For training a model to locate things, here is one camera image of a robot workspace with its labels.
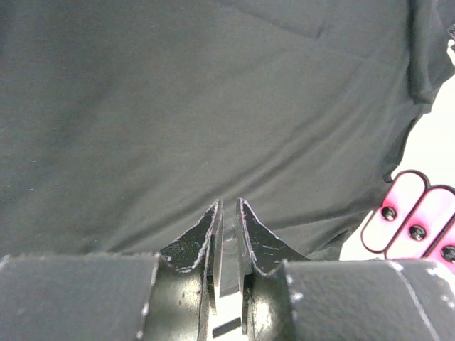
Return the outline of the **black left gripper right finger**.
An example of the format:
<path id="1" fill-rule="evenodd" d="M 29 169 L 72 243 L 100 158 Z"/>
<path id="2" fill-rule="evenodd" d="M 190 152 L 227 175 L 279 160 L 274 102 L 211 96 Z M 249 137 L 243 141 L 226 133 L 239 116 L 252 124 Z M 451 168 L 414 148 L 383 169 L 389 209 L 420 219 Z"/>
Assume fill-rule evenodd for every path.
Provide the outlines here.
<path id="1" fill-rule="evenodd" d="M 236 215 L 242 334 L 295 336 L 285 263 L 308 258 L 265 227 L 243 198 Z"/>

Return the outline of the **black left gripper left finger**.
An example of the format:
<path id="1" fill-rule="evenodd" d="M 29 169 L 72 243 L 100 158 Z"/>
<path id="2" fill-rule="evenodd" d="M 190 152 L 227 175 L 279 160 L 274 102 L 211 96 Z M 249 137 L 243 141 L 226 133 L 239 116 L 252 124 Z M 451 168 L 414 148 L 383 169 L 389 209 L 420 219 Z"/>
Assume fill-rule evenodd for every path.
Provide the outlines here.
<path id="1" fill-rule="evenodd" d="M 159 253 L 158 339 L 209 340 L 220 299 L 223 202 Z"/>

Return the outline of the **black and pink drawer box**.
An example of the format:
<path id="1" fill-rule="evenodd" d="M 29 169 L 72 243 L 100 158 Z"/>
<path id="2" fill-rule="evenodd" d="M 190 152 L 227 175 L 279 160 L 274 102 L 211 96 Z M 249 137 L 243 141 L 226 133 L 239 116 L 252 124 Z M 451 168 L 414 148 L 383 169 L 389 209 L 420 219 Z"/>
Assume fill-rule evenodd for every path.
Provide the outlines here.
<path id="1" fill-rule="evenodd" d="M 454 269 L 454 188 L 431 185 L 416 170 L 397 175 L 360 233 L 363 246 L 385 259 L 440 261 Z"/>

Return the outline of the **black t shirt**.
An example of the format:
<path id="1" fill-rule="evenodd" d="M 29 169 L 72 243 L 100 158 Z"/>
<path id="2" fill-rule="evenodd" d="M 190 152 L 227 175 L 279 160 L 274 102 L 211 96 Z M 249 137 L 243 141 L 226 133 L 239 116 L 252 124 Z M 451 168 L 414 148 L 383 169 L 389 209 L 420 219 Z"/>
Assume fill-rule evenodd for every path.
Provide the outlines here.
<path id="1" fill-rule="evenodd" d="M 453 1 L 2 1 L 1 253 L 156 251 L 242 197 L 335 259 L 454 74 Z"/>

